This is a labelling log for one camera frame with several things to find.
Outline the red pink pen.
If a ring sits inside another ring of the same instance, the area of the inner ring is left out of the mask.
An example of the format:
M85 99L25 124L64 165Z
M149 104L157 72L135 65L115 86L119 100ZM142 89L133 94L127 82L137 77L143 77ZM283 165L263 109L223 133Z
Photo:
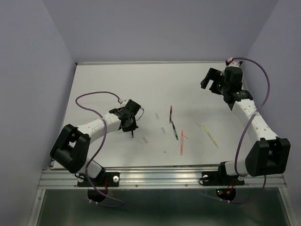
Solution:
M172 110L173 110L173 107L172 107L172 105L170 105L169 123L172 123Z

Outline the green pen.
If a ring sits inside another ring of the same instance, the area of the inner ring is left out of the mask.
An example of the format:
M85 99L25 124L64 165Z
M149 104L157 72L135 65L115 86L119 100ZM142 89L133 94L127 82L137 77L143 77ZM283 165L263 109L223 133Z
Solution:
M176 131L176 128L175 128L173 120L171 120L171 124L172 124L172 128L173 128L173 132L174 132L175 138L176 138L176 140L178 140L179 138L178 138L177 131Z

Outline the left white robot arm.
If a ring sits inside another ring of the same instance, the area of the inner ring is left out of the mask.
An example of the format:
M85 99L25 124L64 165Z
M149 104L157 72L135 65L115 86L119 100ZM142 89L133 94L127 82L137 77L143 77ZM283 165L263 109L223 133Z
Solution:
M141 106L130 99L100 119L77 127L65 125L50 151L51 158L70 173L86 174L93 185L101 185L105 174L100 164L87 157L90 144L111 132L136 130L135 117L140 109Z

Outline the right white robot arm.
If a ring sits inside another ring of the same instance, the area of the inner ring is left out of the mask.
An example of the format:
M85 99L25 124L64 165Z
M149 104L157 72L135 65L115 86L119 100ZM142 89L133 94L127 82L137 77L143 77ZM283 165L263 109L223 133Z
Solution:
M210 91L222 95L230 110L239 118L253 146L240 159L221 163L217 180L226 184L233 176L264 176L284 173L291 144L280 138L267 125L255 106L253 96L242 89L243 72L239 66L226 66L223 71L210 68L200 86L205 89L212 81Z

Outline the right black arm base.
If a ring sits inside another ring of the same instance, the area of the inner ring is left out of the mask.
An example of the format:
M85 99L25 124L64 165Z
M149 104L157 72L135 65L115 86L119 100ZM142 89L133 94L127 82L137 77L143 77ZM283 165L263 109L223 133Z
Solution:
M222 175L218 171L202 172L198 182L203 186L216 186L217 197L226 201L234 201L237 194L236 186L245 184L244 180L238 179L238 176Z

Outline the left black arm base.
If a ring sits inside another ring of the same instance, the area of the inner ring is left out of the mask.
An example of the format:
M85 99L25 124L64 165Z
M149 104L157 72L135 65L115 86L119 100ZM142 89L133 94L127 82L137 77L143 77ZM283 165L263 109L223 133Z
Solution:
M88 188L87 190L87 197L88 199L101 203L106 199L103 195L99 194L89 183L86 178L86 175L83 173L76 173L74 176L78 179L77 186ZM119 180L120 180L120 173L113 171L104 171L102 170L96 178L90 178L92 183L98 187L102 188L101 192L105 195L108 195L109 188L118 187Z

